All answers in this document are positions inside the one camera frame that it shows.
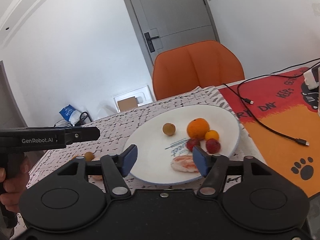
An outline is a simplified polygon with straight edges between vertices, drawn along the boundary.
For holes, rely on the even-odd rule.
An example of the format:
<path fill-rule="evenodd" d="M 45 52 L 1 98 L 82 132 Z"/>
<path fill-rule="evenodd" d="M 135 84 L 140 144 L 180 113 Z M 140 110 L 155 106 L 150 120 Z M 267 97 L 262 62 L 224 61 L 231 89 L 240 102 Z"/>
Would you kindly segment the left hand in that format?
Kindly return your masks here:
<path fill-rule="evenodd" d="M 5 192 L 1 194 L 1 203 L 8 211 L 14 213 L 20 212 L 18 204 L 22 193 L 27 189 L 30 169 L 31 163 L 28 157 L 23 159 L 20 165 L 20 171 L 13 178 L 7 179 L 5 169 L 1 168 L 1 183 L 3 183 L 5 190 Z"/>

